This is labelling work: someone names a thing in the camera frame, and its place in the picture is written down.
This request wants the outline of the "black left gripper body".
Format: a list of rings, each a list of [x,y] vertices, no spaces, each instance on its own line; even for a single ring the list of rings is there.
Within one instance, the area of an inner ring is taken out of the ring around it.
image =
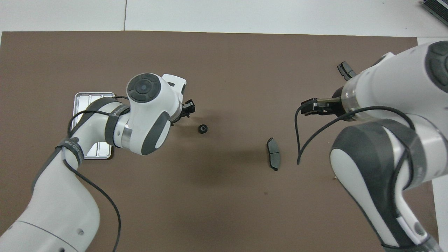
[[[171,117],[171,124],[178,122],[181,118],[187,117],[189,118],[191,111],[191,104],[187,103],[185,105],[181,105],[179,109],[175,112],[175,114]]]

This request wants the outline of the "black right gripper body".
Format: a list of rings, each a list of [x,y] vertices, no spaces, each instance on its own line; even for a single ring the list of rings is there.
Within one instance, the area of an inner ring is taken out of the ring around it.
[[[301,103],[301,114],[309,115],[335,115],[340,117],[352,111],[351,108],[343,107],[342,90],[337,89],[331,98],[312,98]]]

